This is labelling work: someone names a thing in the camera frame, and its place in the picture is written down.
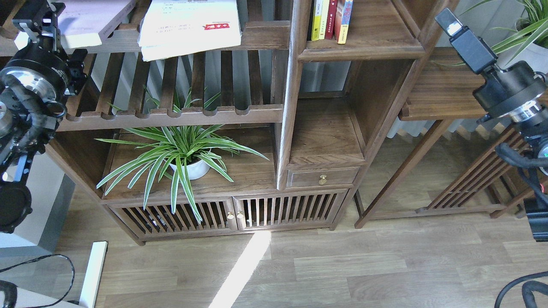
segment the wooden stand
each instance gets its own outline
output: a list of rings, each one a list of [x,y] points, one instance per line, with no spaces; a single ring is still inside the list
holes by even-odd
[[[362,182],[391,124],[406,101],[441,29],[434,17],[457,0],[355,0],[348,43],[306,40],[312,1],[279,0],[274,21],[263,21],[261,3],[248,0],[250,22],[242,45],[221,52],[221,106],[172,109],[177,59],[164,66],[161,106],[144,112],[142,85],[149,64],[139,56],[127,110],[113,112],[110,103],[124,53],[138,52],[138,24],[149,2],[139,1],[129,24],[120,25],[107,41],[89,48],[110,52],[101,92],[91,80],[85,95],[67,102],[68,114],[47,147],[61,168],[81,185],[138,244],[156,239],[225,235],[255,230],[334,228]],[[16,10],[18,1],[11,1]],[[13,55],[10,17],[0,20],[0,55]],[[272,89],[264,99],[257,50],[272,49]],[[232,97],[232,50],[247,50],[250,106],[235,106]],[[301,93],[304,62],[352,61],[342,91]],[[203,99],[204,53],[193,56],[193,99]],[[123,128],[196,124],[233,124],[223,134],[265,154],[270,161],[242,154],[226,159],[234,183],[214,173],[193,182],[204,222],[181,204],[169,210],[169,188],[153,186],[149,206],[142,190],[123,183],[107,196],[95,184],[113,168],[138,155],[121,145],[95,138],[134,138]],[[135,187],[144,187],[142,183]]]
[[[496,145],[506,142],[515,149],[522,149],[526,142],[512,128],[507,128],[499,139],[471,166],[451,183],[430,205],[415,211],[400,211],[390,214],[375,215],[376,210],[394,192],[409,172],[430,150],[432,145],[447,130],[454,119],[480,118],[485,111],[472,96],[472,91],[483,84],[480,76],[470,73],[462,65],[457,67],[439,64],[458,63],[453,48],[436,48],[431,55],[431,62],[423,70],[419,80],[400,113],[402,121],[432,120],[436,122],[423,136],[413,152],[402,163],[392,178],[383,187],[373,202],[360,211],[360,218],[355,223],[356,228],[371,219],[388,219],[415,216],[446,215],[471,212],[488,212],[496,218],[510,208],[518,205],[526,196],[532,196],[532,190],[526,190],[516,195],[507,204],[486,204],[484,206],[463,207],[476,193],[491,185],[505,174],[511,166],[502,161],[494,152]]]

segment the wooden shelf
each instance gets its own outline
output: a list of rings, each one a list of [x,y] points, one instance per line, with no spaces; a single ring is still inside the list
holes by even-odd
[[[459,119],[485,115],[485,110],[472,96],[472,91],[484,84],[483,78],[474,75],[465,65],[440,65],[461,61],[453,48],[436,48],[415,83],[400,119]]]
[[[363,164],[353,116],[342,98],[300,99],[288,169]]]
[[[229,136],[234,141],[259,151],[268,157],[269,161],[245,152],[242,152],[239,156],[231,157],[228,152],[215,151],[223,157],[227,173],[234,182],[227,181],[215,170],[211,169],[204,177],[192,181],[192,189],[195,196],[232,196],[234,193],[246,195],[252,194],[257,190],[261,190],[262,192],[277,192],[270,129],[226,129],[220,131],[219,134]],[[131,141],[146,140],[133,134],[121,134],[120,139]],[[107,165],[106,172],[118,168],[144,151],[146,150],[135,150],[132,145],[115,145],[113,148],[112,164],[110,168]],[[131,178],[132,175],[127,176],[108,195],[103,196],[103,203],[142,202],[146,175],[137,181],[135,186],[130,190],[127,188],[127,185]],[[169,179],[155,182],[150,193],[150,201],[166,201],[169,203],[170,189],[171,181]],[[182,188],[179,190],[178,200],[179,202],[186,200]]]
[[[390,0],[354,0],[346,44],[308,41],[301,61],[417,59],[425,55],[420,42]]]
[[[209,124],[242,124],[242,123],[281,123],[283,104],[264,104],[262,82],[260,78],[259,57],[249,57],[249,76],[251,104],[235,106],[232,82],[232,52],[221,52],[221,99],[215,110],[205,110],[200,106],[173,111],[178,58],[165,61],[161,88],[160,106],[158,109],[145,111],[145,91],[150,63],[144,62],[139,54],[133,85],[127,110],[113,110],[112,103],[120,78],[124,53],[112,53],[105,72],[101,91],[93,80],[89,79],[86,87],[78,96],[70,97],[66,103],[67,115],[61,122],[58,131],[113,129],[153,126],[209,125]],[[90,54],[85,60],[86,73],[93,69],[95,55]],[[192,62],[192,100],[195,104],[204,101],[205,53],[195,54]]]
[[[18,8],[24,0],[7,0],[8,9]],[[102,45],[88,47],[90,53],[125,53],[140,52],[137,45],[139,24],[149,8],[150,0],[138,0],[128,24],[121,24],[114,30],[112,36]],[[17,30],[11,25],[12,15],[0,18],[0,56],[13,56],[17,52],[14,39]],[[223,50],[260,50],[288,49],[290,22],[281,21],[250,21],[242,29],[242,44]]]

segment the wooden floor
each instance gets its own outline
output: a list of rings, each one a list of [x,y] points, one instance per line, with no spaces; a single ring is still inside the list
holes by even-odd
[[[365,204],[417,141],[387,140],[361,188]],[[442,139],[383,210],[427,205],[473,159],[470,146],[475,143],[484,141]],[[507,282],[548,270],[548,244],[532,240],[526,219],[460,214],[377,220],[356,230],[355,207],[347,210],[333,232],[182,239],[139,247],[77,191],[56,252],[75,263],[76,282],[68,299],[78,299],[92,242],[109,242],[97,307],[208,307],[218,293],[225,295],[218,295],[215,303],[220,304],[211,307],[230,307],[231,296],[238,308],[492,307]],[[0,267],[26,259],[0,258]],[[249,281],[248,271],[253,273]],[[0,274],[0,280],[56,297],[66,290],[70,271],[63,260],[48,260]],[[538,298],[539,307],[548,306],[548,298]],[[513,289],[503,307],[524,307],[521,290]]]

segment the robotic arm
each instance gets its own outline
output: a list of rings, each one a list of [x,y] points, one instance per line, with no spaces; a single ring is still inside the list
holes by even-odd
[[[485,84],[473,91],[487,112],[478,122],[510,117],[516,130],[531,146],[531,151],[525,156],[504,143],[495,150],[500,158],[518,168],[520,176],[535,192],[536,201],[525,201],[527,218],[533,238],[548,241],[548,197],[542,192],[537,177],[538,169],[548,175],[548,110],[536,101],[546,90],[546,75],[533,72],[525,61],[501,69],[493,51],[467,26],[463,26],[449,9],[439,13],[436,21],[449,36],[463,62],[473,73],[485,79]]]
[[[54,137],[66,96],[77,95],[87,78],[87,51],[77,49],[69,59],[60,44],[57,17],[64,8],[28,0],[13,18],[29,40],[0,71],[0,176],[17,165],[14,181],[0,179],[0,232],[12,233],[32,212],[25,184],[33,157]]]

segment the spider plant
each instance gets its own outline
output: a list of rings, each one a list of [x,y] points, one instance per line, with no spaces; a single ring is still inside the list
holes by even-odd
[[[483,0],[471,6],[469,9],[464,11],[464,13],[491,1],[495,0]],[[523,28],[517,30],[503,28],[504,30],[514,32],[514,34],[491,47],[496,54],[500,54],[508,49],[521,45],[514,53],[510,61],[533,43],[544,48],[548,47],[548,0],[515,1],[523,5],[525,12],[527,13],[526,17],[518,20],[518,24],[522,25]]]
[[[204,108],[207,108],[220,94],[213,96],[204,103]],[[150,100],[159,107],[159,100],[150,97]],[[190,100],[190,90],[186,97],[183,108],[192,106],[196,100]],[[180,112],[179,98],[174,97],[173,110]],[[114,144],[135,145],[136,149],[149,148],[148,151],[139,155],[137,158],[127,162],[126,164],[116,168],[110,174],[105,176],[98,184],[97,188],[105,185],[112,180],[109,187],[105,190],[105,195],[108,194],[123,178],[133,175],[128,188],[131,189],[137,180],[148,171],[146,177],[143,208],[146,208],[146,203],[149,198],[150,191],[154,180],[160,181],[162,178],[168,178],[172,181],[171,184],[171,210],[175,213],[177,204],[177,193],[179,184],[181,184],[184,193],[192,208],[192,212],[196,220],[201,223],[202,217],[196,207],[194,193],[192,192],[192,184],[189,179],[187,166],[191,163],[203,160],[207,165],[221,174],[230,182],[233,180],[227,174],[225,163],[222,157],[211,152],[212,149],[221,149],[231,155],[238,155],[240,151],[249,152],[258,155],[264,159],[263,154],[250,149],[246,146],[234,142],[226,136],[219,136],[217,132],[222,125],[212,125],[209,127],[202,126],[171,126],[171,127],[146,127],[146,128],[126,128],[125,130],[143,138],[149,139],[150,142],[134,142],[118,139],[97,139],[104,142]],[[175,170],[173,175],[168,173],[169,165],[174,164]]]

